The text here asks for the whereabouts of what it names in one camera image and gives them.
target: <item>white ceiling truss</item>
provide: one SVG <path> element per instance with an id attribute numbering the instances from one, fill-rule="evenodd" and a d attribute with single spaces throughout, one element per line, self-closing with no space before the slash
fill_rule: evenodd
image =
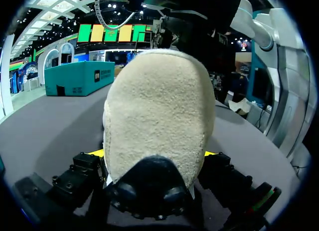
<path id="1" fill-rule="evenodd" d="M 94 0 L 28 0 L 25 7 L 38 8 L 42 11 L 27 25 L 19 38 L 12 47 L 10 58 L 15 58 L 37 40 L 37 36 L 42 36 L 44 31 L 51 30 L 50 24 L 61 24 L 62 21 L 57 19 L 61 16 L 69 19 L 74 18 L 71 13 L 74 9 L 80 9 L 84 13 L 89 13 L 90 8 L 86 6 Z"/>

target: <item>gray floor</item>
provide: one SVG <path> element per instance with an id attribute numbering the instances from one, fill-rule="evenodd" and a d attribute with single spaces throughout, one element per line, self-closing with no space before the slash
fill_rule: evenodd
<path id="1" fill-rule="evenodd" d="M 19 110 L 20 108 L 24 107 L 28 103 L 44 95 L 45 95 L 45 86 L 32 89 L 31 91 L 23 91 L 17 94 L 11 94 L 13 113 Z M 0 124 L 4 122 L 4 120 L 6 120 L 13 113 L 0 119 Z"/>
<path id="2" fill-rule="evenodd" d="M 5 120 L 0 125 L 0 155 L 7 184 L 12 186 L 33 172 L 51 182 L 53 175 L 69 167 L 74 155 L 101 148 L 103 104 L 109 87 L 87 97 L 43 96 Z M 233 111 L 216 108 L 214 132 L 207 150 L 229 155 L 240 172 L 254 177 L 255 185 L 266 181 L 282 189 L 280 198 L 267 213 L 270 222 L 286 207 L 299 186 L 293 168 L 275 145 Z M 204 226 L 210 231 L 220 229 L 228 210 L 209 191 L 197 187 L 203 199 Z M 108 223 L 190 225 L 185 217 L 140 221 L 112 208 Z"/>

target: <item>fleece fabric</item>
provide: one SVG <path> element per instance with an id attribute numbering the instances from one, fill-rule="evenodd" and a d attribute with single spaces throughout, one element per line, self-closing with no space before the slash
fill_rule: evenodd
<path id="1" fill-rule="evenodd" d="M 104 105 L 104 157 L 112 180 L 141 159 L 161 155 L 190 187 L 213 132 L 214 108 L 213 87 L 198 60 L 168 49 L 138 55 L 118 75 Z"/>

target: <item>teal booth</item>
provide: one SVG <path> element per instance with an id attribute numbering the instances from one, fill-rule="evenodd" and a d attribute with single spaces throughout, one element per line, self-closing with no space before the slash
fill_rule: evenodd
<path id="1" fill-rule="evenodd" d="M 47 96 L 87 96 L 114 82 L 114 62 L 83 61 L 44 70 Z"/>

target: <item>yellow strip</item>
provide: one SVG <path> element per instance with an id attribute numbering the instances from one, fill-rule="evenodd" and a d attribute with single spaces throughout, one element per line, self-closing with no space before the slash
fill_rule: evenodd
<path id="1" fill-rule="evenodd" d="M 89 155 L 96 155 L 96 156 L 103 157 L 104 156 L 104 151 L 103 151 L 103 149 L 97 150 L 97 151 L 93 151 L 93 152 L 89 153 Z M 216 155 L 216 153 L 206 151 L 205 152 L 205 156 L 209 156 L 209 155 Z"/>
<path id="2" fill-rule="evenodd" d="M 89 153 L 89 155 L 96 155 L 96 156 L 100 156 L 102 158 L 104 156 L 104 151 L 103 151 L 103 149 L 93 151 L 93 152 Z"/>
<path id="3" fill-rule="evenodd" d="M 91 34 L 91 42 L 102 42 L 104 27 L 101 24 L 94 24 Z"/>
<path id="4" fill-rule="evenodd" d="M 206 151 L 205 156 L 209 156 L 209 155 L 217 155 L 217 153 Z"/>
<path id="5" fill-rule="evenodd" d="M 130 42 L 132 34 L 132 25 L 126 24 L 120 28 L 119 42 Z"/>

